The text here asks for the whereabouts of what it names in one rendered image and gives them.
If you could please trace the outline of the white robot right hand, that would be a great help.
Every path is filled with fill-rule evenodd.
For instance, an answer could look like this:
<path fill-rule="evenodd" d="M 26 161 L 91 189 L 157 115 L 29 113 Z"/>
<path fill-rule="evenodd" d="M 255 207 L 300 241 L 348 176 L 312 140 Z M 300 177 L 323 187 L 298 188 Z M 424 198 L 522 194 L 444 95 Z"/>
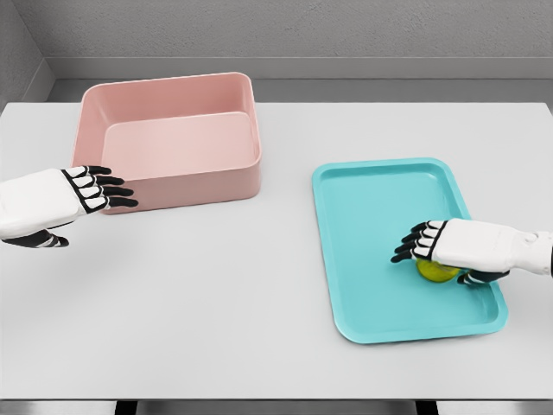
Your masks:
<path fill-rule="evenodd" d="M 515 268 L 515 256 L 537 240 L 533 233 L 476 220 L 429 220 L 411 228 L 391 262 L 423 259 L 464 269 L 461 284 L 488 284 Z"/>

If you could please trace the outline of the blue rectangular tray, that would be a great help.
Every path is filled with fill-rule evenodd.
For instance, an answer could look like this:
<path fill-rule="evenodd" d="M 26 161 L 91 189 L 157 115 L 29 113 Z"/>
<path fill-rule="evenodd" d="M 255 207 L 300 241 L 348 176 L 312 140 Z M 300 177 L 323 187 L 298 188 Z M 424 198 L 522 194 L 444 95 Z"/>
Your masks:
<path fill-rule="evenodd" d="M 312 176 L 334 323 L 359 344 L 486 335 L 504 328 L 497 284 L 423 278 L 413 261 L 394 264 L 402 237 L 426 220 L 465 219 L 447 164 L 434 158 L 329 163 Z"/>

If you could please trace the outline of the pink rectangular basket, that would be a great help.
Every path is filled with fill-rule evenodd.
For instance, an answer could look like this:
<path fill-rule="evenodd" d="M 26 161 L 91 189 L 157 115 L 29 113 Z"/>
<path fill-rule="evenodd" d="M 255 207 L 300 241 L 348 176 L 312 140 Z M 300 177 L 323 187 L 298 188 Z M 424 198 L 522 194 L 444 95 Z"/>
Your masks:
<path fill-rule="evenodd" d="M 81 100 L 72 164 L 111 169 L 136 211 L 252 198 L 261 159 L 243 73 L 104 83 Z"/>

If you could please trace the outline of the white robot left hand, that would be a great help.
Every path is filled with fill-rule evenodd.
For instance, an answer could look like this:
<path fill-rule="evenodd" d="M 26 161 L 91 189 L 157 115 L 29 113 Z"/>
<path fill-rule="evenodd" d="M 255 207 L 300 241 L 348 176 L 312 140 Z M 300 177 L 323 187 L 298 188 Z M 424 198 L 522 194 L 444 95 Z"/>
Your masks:
<path fill-rule="evenodd" d="M 102 166 L 46 169 L 0 183 L 0 241 L 26 248 L 66 247 L 52 233 L 81 216 L 135 208 L 134 191 Z"/>

